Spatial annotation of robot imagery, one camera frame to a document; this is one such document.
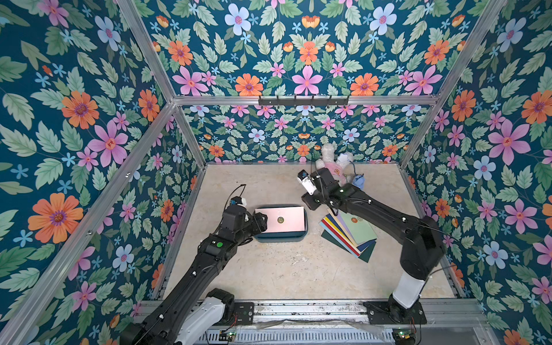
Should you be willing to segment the cream yellow envelope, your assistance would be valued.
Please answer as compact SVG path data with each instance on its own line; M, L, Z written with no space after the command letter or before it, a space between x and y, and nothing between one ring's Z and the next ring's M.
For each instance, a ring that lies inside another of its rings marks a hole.
M340 228L336 225L335 219L331 215L326 215L325 217L328 217L330 222L337 228L338 231L341 232L341 234L345 237L345 239L348 239L340 230Z

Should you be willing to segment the pink envelope with green seal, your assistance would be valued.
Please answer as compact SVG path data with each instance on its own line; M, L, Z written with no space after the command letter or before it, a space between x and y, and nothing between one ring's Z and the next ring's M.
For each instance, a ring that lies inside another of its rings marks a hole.
M303 233L307 230L302 206L257 208L255 211L267 217L267 230L263 234Z

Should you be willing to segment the light green envelope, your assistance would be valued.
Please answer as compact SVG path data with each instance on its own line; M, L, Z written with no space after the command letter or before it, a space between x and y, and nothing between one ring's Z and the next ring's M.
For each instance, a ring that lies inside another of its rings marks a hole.
M359 216L341 212L339 214L358 244L364 244L377 239L372 224Z

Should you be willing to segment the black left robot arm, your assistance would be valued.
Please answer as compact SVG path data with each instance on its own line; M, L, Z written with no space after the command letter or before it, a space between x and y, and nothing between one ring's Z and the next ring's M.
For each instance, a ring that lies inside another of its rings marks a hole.
M184 344L180 335L193 307L210 283L237 254L238 247L267 230L268 216L250 213L242 205L230 205L216 231L198 247L188 271L168 297L142 323L131 323L123 331L121 344Z

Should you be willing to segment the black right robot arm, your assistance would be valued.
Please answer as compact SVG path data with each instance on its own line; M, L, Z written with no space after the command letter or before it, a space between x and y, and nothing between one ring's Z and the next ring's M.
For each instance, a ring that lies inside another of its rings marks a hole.
M302 170L298 181L306 189L302 200L310 210L325 205L332 211L357 216L402 245L402 275L390 295L388 310L402 314L410 312L446 253L437 222L429 216L418 218L391 208L350 183L340 185L326 168L313 173Z

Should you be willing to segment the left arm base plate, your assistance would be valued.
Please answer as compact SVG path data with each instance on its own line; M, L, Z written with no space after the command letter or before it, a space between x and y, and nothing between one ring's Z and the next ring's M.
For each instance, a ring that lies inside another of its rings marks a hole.
M232 302L226 307L221 323L226 327L252 325L254 309L253 302Z

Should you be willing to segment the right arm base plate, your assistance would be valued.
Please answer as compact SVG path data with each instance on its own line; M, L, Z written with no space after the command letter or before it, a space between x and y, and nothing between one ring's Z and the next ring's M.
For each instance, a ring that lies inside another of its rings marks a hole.
M417 300L410 308L404 308L390 297L386 301L365 301L367 317L372 325L427 324L422 304Z

